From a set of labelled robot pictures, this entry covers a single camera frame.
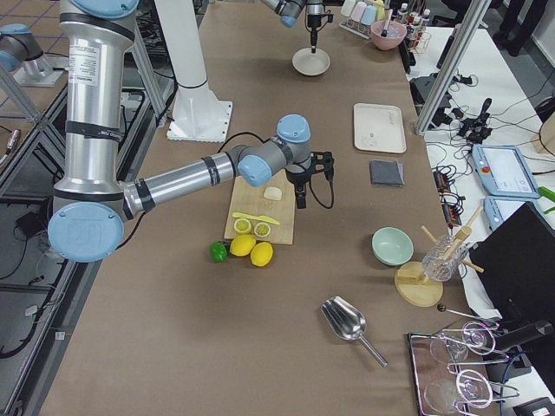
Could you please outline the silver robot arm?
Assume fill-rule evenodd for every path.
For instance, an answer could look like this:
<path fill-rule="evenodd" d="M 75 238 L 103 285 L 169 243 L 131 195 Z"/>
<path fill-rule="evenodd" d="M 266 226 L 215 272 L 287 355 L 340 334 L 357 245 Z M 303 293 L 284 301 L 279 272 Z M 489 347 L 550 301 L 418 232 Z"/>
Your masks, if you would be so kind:
<path fill-rule="evenodd" d="M 155 4 L 170 56 L 174 97 L 159 93 L 135 16 L 135 1 L 63 1 L 60 25 L 69 40 L 65 167 L 53 189 L 51 248 L 75 263 L 94 263 L 127 243 L 124 224 L 157 205 L 236 177 L 266 184 L 278 172 L 292 183 L 298 208 L 314 175 L 334 175 L 329 152 L 314 151 L 308 121 L 283 117 L 257 146 L 235 146 L 169 172 L 140 179 L 126 169 L 142 161 L 149 140 L 121 123 L 125 55 L 132 52 L 147 102 L 173 108 L 170 137 L 224 141 L 232 104 L 208 85 L 198 22 L 189 1 Z"/>
<path fill-rule="evenodd" d="M 317 52 L 319 30 L 333 22 L 333 13 L 320 0 L 262 0 L 262 4 L 280 16 L 281 23 L 288 28 L 296 24 L 304 11 L 304 26 L 310 33 L 310 52 L 313 55 Z"/>

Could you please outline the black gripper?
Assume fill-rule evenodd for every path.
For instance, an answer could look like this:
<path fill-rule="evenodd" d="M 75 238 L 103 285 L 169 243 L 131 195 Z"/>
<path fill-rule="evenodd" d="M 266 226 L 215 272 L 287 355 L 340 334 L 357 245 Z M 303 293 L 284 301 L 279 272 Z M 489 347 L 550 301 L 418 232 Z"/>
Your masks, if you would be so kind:
<path fill-rule="evenodd" d="M 308 159 L 303 162 L 294 162 L 285 167 L 286 178 L 295 187 L 296 207 L 306 208 L 306 185 L 310 182 L 313 175 L 323 173 L 326 180 L 333 183 L 333 155 L 331 152 L 310 153 Z"/>
<path fill-rule="evenodd" d="M 307 0 L 305 4 L 305 26 L 310 32 L 310 52 L 317 52 L 317 32 L 327 23 L 333 22 L 333 13 L 326 8 L 323 0 Z"/>

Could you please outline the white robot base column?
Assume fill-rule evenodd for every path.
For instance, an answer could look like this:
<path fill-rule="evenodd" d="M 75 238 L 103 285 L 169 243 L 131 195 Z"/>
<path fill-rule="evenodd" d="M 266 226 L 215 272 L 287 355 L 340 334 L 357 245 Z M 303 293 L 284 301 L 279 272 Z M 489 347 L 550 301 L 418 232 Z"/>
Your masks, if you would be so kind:
<path fill-rule="evenodd" d="M 178 86 L 167 138 L 225 141 L 232 103 L 209 86 L 193 2 L 161 0 L 155 7 Z"/>

